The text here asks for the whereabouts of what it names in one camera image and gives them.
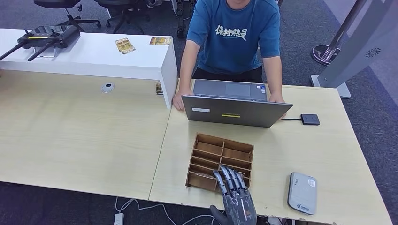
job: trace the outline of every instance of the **external hard drive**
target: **external hard drive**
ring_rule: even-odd
[[[315,178],[299,172],[290,174],[289,196],[287,203],[300,212],[312,215],[316,210],[318,182]]]

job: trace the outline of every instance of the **yellow card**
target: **yellow card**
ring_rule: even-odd
[[[136,48],[130,43],[128,38],[123,38],[115,41],[117,49],[123,53],[127,54],[134,51]]]
[[[153,37],[151,38],[150,45],[169,45],[171,43],[170,37]]]

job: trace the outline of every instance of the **laptop sticker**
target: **laptop sticker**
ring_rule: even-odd
[[[210,112],[210,109],[202,109],[202,108],[192,108],[192,111],[194,112],[203,112],[203,113],[208,113]]]
[[[221,116],[225,116],[225,117],[233,117],[233,118],[240,118],[240,114],[236,114],[236,113],[223,113],[221,114]]]

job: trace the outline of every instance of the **card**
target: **card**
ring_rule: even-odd
[[[115,41],[117,49],[123,53],[127,54],[134,51],[136,48],[130,43],[128,38],[123,38]]]
[[[170,37],[153,37],[151,38],[150,45],[169,45],[171,43]]]
[[[156,94],[163,95],[163,91],[161,89],[161,83],[159,81],[156,81],[155,86],[156,86]]]

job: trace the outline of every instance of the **wooden compartment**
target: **wooden compartment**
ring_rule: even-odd
[[[251,144],[196,134],[185,185],[219,192],[213,170],[227,165],[242,173],[246,185],[250,186],[253,149]]]

